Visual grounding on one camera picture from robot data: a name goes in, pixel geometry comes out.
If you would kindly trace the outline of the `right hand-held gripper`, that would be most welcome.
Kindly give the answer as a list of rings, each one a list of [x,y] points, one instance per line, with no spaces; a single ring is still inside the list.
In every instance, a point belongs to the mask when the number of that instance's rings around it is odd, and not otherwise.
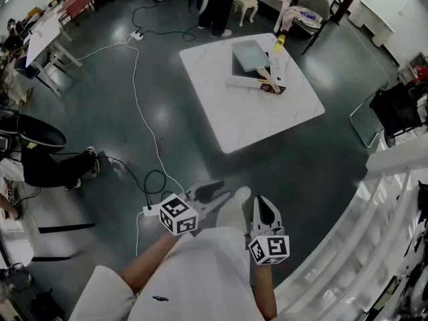
[[[285,235],[276,206],[257,195],[253,202],[253,223],[248,250],[257,265],[275,265],[290,256],[290,239]]]

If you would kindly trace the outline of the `white induction cooktop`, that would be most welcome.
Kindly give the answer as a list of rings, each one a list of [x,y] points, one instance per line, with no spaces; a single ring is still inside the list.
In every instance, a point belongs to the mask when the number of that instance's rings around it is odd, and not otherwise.
[[[285,87],[285,67],[284,61],[279,53],[273,51],[265,51],[266,56],[270,59],[271,66],[267,71],[272,75],[282,93]],[[225,78],[225,83],[228,86],[238,86],[244,88],[255,88],[265,92],[273,93],[272,87],[257,74],[257,72],[245,73],[237,61],[236,57],[231,55],[231,73]]]

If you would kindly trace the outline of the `rectangular grey frying pan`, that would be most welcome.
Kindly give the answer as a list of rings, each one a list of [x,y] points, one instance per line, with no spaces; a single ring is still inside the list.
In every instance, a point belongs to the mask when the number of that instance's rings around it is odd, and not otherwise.
[[[271,66],[270,59],[256,40],[234,42],[231,44],[231,49],[245,73],[257,72],[267,82],[266,84],[272,87],[274,94],[282,93],[272,75],[267,71],[267,68]]]

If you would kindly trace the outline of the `person's left forearm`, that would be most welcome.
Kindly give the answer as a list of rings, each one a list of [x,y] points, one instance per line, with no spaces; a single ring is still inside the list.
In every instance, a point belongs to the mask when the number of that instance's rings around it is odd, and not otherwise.
[[[119,276],[134,294],[139,293],[145,287],[157,267],[179,239],[180,236],[175,236],[169,232],[165,233],[119,273]]]

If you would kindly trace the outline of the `person's right forearm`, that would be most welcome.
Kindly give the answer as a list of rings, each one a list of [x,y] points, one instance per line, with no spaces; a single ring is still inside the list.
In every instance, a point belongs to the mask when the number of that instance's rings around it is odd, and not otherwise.
[[[277,317],[271,265],[256,265],[253,273],[253,296],[265,321]]]

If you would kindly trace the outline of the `person's pale trouser leg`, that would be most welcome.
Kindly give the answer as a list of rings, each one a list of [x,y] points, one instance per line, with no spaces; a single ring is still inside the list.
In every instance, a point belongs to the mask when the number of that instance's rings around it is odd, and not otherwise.
[[[247,233],[242,204],[236,199],[230,199],[218,212],[216,227],[234,227],[242,233]]]

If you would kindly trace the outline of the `person's white shoe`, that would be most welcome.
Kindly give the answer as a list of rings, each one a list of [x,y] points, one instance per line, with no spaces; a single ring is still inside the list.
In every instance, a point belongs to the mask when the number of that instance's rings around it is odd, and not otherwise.
[[[251,197],[251,189],[249,187],[240,187],[234,194],[234,199],[239,204],[244,204]]]

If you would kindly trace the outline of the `person's white shirt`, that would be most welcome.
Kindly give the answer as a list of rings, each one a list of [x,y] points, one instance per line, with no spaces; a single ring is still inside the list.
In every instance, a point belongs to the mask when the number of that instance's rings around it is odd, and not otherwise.
[[[249,255],[235,227],[185,236],[138,296],[97,266],[69,321],[264,321],[249,284]]]

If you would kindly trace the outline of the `white railing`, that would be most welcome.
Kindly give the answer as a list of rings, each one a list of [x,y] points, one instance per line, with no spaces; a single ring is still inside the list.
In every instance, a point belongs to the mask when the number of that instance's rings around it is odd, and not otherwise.
[[[342,216],[275,290],[277,321],[394,321],[428,260],[428,134],[370,155]]]

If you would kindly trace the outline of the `white stool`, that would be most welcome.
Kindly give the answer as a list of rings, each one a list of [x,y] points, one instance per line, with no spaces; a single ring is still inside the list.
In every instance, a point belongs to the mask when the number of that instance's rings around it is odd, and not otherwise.
[[[233,0],[234,12],[240,11],[240,21],[239,26],[243,26],[243,20],[248,9],[252,9],[252,12],[249,16],[249,22],[253,23],[253,18],[258,11],[258,1],[257,0]]]

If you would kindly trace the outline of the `pale clothes pile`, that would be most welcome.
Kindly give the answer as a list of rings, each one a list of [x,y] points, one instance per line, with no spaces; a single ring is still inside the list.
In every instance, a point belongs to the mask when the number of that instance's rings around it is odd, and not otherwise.
[[[302,6],[288,7],[280,17],[280,31],[289,31],[293,23],[303,25],[309,32],[314,33],[322,26],[322,17],[315,11]]]

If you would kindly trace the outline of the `grey chair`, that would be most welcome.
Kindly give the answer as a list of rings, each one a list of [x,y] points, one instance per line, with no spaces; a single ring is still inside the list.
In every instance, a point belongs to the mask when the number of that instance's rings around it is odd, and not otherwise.
[[[314,45],[315,41],[318,39],[318,37],[321,34],[321,32],[323,31],[324,27],[328,23],[328,21],[330,19],[330,5],[329,5],[327,0],[296,0],[296,2],[293,5],[291,5],[290,7],[293,7],[293,6],[307,7],[309,9],[317,12],[322,17],[322,26],[318,31],[316,31],[314,33],[309,32],[309,30],[306,29],[303,25],[298,25],[297,23],[293,23],[293,24],[299,26],[300,28],[302,28],[306,33],[308,33],[310,35],[310,42],[306,46],[305,50],[302,52],[302,55],[304,55]],[[276,32],[280,32],[282,34],[287,34],[289,31],[280,31],[279,30],[280,21],[281,21],[280,17],[281,17],[283,10],[281,10],[281,12],[280,12],[279,21],[277,22],[277,25],[276,25]]]

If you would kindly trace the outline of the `white cabinet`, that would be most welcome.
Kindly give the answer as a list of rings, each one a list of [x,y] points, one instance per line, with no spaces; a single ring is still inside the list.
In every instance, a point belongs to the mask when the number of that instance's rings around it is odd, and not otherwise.
[[[358,0],[354,11],[349,15],[349,21],[358,28],[366,26],[373,34],[372,43],[381,47],[395,34],[392,25],[377,13],[365,0]]]

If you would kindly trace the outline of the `white work table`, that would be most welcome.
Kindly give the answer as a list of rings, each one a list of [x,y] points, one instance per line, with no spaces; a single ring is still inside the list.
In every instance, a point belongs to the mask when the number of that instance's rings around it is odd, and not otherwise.
[[[65,35],[65,33],[62,31],[62,27],[60,26],[59,18],[60,17],[58,15],[52,15],[31,34],[25,63],[25,67],[27,68],[31,65],[36,66],[36,68],[44,76],[44,82],[56,96],[60,95],[60,87],[50,78],[44,67],[37,62],[37,57],[45,50],[52,47],[57,49],[60,55],[65,55],[76,66],[79,68],[82,67],[82,63],[57,41],[60,33]]]

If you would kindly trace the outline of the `metal frame chair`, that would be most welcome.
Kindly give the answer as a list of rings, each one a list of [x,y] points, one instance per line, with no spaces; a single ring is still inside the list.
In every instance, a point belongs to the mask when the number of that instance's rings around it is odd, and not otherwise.
[[[379,132],[383,130],[383,126],[374,110],[370,107],[370,103],[377,94],[384,92],[388,87],[388,82],[383,84],[376,92],[365,98],[348,117],[353,130],[366,148],[370,148],[373,145]]]

